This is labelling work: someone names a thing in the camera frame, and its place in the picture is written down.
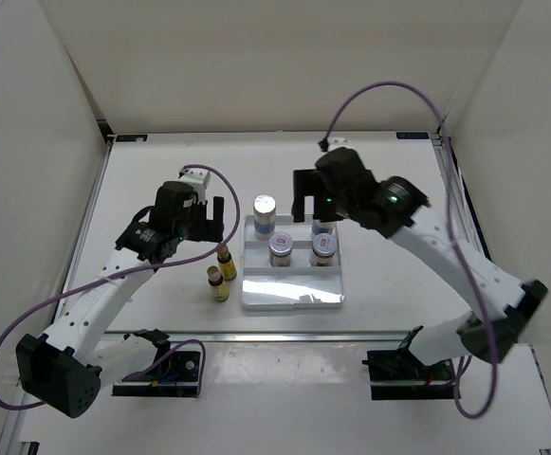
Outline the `yellow small bottle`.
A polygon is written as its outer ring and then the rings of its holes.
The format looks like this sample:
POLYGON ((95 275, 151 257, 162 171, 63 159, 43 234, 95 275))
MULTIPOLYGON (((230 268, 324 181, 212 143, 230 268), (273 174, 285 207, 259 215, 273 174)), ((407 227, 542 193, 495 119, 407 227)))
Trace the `yellow small bottle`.
POLYGON ((218 266, 223 279, 225 281, 234 280, 237 276, 237 270, 229 248, 226 245, 223 245, 217 250, 216 254, 218 266))
POLYGON ((219 268, 211 265, 207 269, 207 276, 212 298, 219 302, 227 300, 230 293, 219 268))

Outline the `blue label shaker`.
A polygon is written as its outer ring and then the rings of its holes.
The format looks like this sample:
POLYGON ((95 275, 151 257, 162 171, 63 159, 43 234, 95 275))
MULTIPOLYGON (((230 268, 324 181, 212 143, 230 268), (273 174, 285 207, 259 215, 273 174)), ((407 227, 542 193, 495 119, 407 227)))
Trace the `blue label shaker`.
POLYGON ((274 233, 276 223, 276 201, 266 194, 258 195, 253 201, 254 235, 258 240, 268 240, 274 233))
POLYGON ((336 222, 323 222, 323 221, 314 219, 312 221, 310 236, 312 239, 315 239, 318 235, 321 235, 321 234, 332 235, 336 229, 336 226, 337 226, 336 222))

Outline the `red cap jar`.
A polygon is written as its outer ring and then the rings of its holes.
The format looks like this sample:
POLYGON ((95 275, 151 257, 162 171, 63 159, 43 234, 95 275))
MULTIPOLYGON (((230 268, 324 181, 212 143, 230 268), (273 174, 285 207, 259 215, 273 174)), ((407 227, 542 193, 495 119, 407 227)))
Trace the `red cap jar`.
POLYGON ((275 267, 290 266, 293 239, 286 233, 274 233, 268 242, 269 263, 275 267))
POLYGON ((331 266, 338 251, 338 242, 330 233, 320 233, 312 241, 310 264, 312 266, 331 266))

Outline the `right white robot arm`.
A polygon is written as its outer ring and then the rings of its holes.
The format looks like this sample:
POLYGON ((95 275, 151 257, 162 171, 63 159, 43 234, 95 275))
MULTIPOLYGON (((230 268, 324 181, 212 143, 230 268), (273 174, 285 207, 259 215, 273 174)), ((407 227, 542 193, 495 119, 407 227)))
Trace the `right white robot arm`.
POLYGON ((501 363, 546 297, 546 286, 506 273, 463 239, 449 236, 430 201, 409 180, 378 181, 358 153, 340 147, 308 170, 293 173, 295 222, 304 218, 306 197, 321 222, 349 219, 374 230, 423 262, 469 306, 463 316, 412 329, 400 345, 380 353, 378 365, 398 377, 417 379, 431 366, 470 355, 501 363))

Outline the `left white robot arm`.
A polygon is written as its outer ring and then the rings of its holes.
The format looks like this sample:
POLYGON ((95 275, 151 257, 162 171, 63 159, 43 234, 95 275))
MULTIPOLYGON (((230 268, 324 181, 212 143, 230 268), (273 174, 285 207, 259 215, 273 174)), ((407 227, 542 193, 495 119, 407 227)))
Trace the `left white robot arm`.
POLYGON ((27 393, 70 418, 85 413, 106 386, 159 379, 170 369, 171 343, 157 330, 138 330, 108 348, 98 345, 111 322, 184 241, 223 240, 224 199, 207 198, 210 175, 199 169, 163 183, 115 242, 99 285, 39 336, 25 335, 15 353, 27 393))

